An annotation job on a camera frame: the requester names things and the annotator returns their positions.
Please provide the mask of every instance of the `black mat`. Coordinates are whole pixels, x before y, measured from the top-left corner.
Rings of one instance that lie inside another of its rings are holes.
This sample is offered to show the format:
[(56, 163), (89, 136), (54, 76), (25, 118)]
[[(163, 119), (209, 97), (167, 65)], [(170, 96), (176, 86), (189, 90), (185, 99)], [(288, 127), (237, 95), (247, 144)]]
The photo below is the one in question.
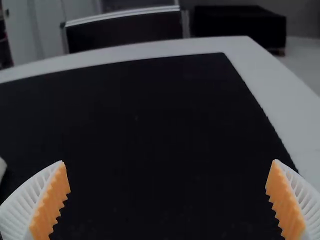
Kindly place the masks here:
[(51, 240), (277, 240), (265, 195), (281, 140), (222, 53), (68, 70), (0, 85), (3, 201), (63, 159)]

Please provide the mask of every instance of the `black textured surface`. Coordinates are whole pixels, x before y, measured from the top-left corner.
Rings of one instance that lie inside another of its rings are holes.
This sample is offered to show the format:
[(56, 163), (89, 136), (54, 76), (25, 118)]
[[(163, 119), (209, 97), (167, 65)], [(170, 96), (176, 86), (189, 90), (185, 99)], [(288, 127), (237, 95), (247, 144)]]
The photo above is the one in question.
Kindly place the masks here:
[(222, 53), (93, 66), (0, 85), (3, 201), (63, 159), (51, 240), (282, 239), (265, 182), (296, 169)]
[(70, 53), (151, 41), (181, 39), (181, 12), (117, 17), (66, 28)]
[(266, 49), (286, 46), (287, 19), (260, 6), (196, 6), (195, 37), (249, 36)]

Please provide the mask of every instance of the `orange serrated edge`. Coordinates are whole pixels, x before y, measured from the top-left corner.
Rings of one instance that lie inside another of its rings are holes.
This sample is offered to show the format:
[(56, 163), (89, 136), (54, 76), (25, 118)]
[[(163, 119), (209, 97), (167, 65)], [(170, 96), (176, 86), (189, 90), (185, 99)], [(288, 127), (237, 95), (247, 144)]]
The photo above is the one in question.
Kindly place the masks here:
[(62, 162), (39, 200), (29, 225), (34, 240), (50, 240), (49, 234), (54, 231), (53, 226), (58, 223), (56, 218), (60, 216), (59, 210), (65, 206), (63, 201), (68, 199), (70, 192), (66, 165)]
[(270, 196), (269, 202), (273, 203), (275, 218), (279, 220), (281, 236), (286, 240), (300, 239), (306, 230), (306, 222), (289, 181), (275, 160), (272, 161), (265, 189)]

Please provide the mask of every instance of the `white table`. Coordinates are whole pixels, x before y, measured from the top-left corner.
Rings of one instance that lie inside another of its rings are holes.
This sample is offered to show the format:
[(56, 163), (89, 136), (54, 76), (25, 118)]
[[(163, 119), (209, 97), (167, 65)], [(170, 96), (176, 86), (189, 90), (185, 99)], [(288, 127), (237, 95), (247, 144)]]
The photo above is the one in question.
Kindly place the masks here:
[(320, 98), (249, 37), (208, 37), (117, 46), (59, 56), (0, 72), (0, 82), (87, 66), (223, 52), (281, 138), (293, 162), (320, 191)]

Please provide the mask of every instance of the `black box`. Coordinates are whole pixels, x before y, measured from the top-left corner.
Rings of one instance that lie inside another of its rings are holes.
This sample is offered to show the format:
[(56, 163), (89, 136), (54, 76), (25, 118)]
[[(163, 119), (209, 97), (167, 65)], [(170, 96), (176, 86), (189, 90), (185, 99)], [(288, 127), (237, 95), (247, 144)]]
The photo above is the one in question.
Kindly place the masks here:
[(196, 6), (194, 37), (249, 36), (267, 50), (286, 46), (287, 19), (260, 6)]

